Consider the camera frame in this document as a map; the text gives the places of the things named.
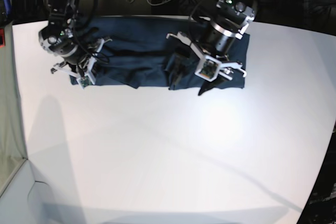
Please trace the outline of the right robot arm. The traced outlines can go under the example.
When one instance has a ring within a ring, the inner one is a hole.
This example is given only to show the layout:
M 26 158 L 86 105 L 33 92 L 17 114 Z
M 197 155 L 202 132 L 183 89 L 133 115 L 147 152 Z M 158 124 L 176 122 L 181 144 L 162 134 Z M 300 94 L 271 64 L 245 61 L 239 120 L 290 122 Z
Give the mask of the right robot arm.
M 89 27 L 98 0 L 93 0 L 91 13 L 84 22 L 78 11 L 79 1 L 48 0 L 48 24 L 39 31 L 38 40 L 43 50 L 62 58 L 62 62 L 53 65 L 50 72 L 63 72 L 85 88 L 96 84 L 97 64 L 109 63 L 102 50 L 112 39 L 107 36 L 90 40 L 99 30 Z

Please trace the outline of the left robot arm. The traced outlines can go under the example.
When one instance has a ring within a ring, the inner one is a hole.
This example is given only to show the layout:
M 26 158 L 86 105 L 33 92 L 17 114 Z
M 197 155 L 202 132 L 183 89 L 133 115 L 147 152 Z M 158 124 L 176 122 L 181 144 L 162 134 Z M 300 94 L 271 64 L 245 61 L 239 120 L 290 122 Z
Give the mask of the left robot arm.
M 255 0 L 214 0 L 212 11 L 198 3 L 188 18 L 188 31 L 168 33 L 182 45 L 171 59 L 171 90 L 199 87 L 199 95 L 213 88 L 243 88 L 249 36 L 256 17 Z

